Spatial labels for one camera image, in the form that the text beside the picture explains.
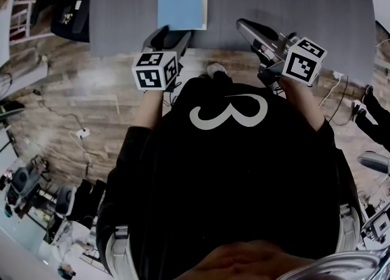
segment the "table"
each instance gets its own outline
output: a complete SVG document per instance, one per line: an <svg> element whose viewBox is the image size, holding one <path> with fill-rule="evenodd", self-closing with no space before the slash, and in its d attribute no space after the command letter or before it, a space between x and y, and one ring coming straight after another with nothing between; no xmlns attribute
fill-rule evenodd
<svg viewBox="0 0 390 280"><path fill-rule="evenodd" d="M196 31L192 48L249 51L236 31L246 18L284 34L296 31L323 46L324 67L371 82L375 56L372 0L208 0L208 29ZM157 28L157 0L91 0L90 43L93 56L140 51Z"/></svg>

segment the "white cube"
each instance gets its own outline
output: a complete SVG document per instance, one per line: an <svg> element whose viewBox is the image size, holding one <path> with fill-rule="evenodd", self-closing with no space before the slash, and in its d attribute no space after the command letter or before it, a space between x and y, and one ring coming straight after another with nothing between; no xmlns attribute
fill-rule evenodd
<svg viewBox="0 0 390 280"><path fill-rule="evenodd" d="M179 75L175 51L137 54L132 71L139 90L166 90Z"/></svg>
<svg viewBox="0 0 390 280"><path fill-rule="evenodd" d="M327 53L324 48L303 37L289 48L282 74L311 85Z"/></svg>

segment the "floor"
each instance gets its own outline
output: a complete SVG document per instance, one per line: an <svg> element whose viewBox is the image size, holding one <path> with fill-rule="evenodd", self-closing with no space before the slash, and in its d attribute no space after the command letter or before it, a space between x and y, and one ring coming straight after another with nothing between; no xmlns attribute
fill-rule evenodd
<svg viewBox="0 0 390 280"><path fill-rule="evenodd" d="M380 27L377 30L378 42L388 38ZM20 156L29 160L34 154L44 153L50 162L54 187L69 182L78 185L85 177L88 157L83 155L81 144L76 144L73 135L80 126L74 117L60 117L42 107L39 103L42 96L32 93L33 89L38 89L43 93L47 106L61 114L75 114L82 126L90 129L91 135L84 144L92 162L87 178L91 181L106 180L115 166L127 128L133 123L143 95L136 89L131 73L133 56L92 58L88 44L60 37L16 45L12 54L11 61L0 69L0 73L12 73L18 68L30 66L38 54L45 54L49 59L49 76L12 96L26 106L25 112L9 120ZM390 62L389 43L378 47L378 55ZM202 74L211 62L225 65L235 82L261 87L256 77L257 56L249 52L189 49L182 60L184 69L180 80L185 82ZM331 71L321 72L313 87L318 102L336 83ZM381 104L390 110L387 71L376 66L372 84ZM326 115L331 116L336 110L345 87L346 77L322 106ZM344 151L350 165L359 195L366 198L378 191L383 176L362 167L356 158L368 150L387 156L390 154L365 136L353 122L337 125L348 122L350 103L362 94L363 87L349 80L345 97L331 125L335 130L336 144ZM169 107L164 106L164 112L168 110ZM381 189L384 194L388 193L386 183Z"/></svg>

